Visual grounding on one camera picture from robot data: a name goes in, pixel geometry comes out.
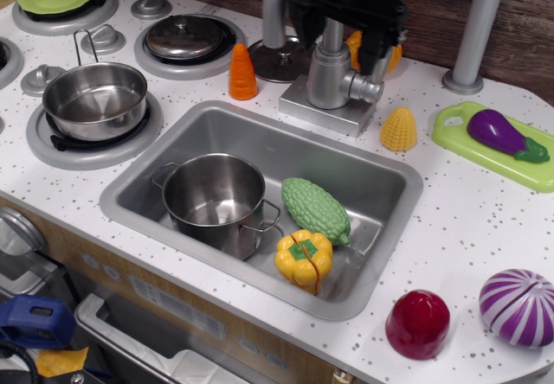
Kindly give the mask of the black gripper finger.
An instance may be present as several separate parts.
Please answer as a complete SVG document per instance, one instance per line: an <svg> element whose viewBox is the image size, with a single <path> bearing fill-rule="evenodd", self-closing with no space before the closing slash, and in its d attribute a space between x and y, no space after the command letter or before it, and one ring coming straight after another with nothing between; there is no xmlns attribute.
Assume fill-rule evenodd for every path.
<svg viewBox="0 0 554 384"><path fill-rule="evenodd" d="M289 17L304 48L311 47L325 29L318 0L287 0Z"/></svg>
<svg viewBox="0 0 554 384"><path fill-rule="evenodd" d="M377 63L387 58L391 50L386 72L392 72L403 56L405 29L384 31L366 28L361 32L361 44L358 49L359 71L362 74L373 73L377 70Z"/></svg>

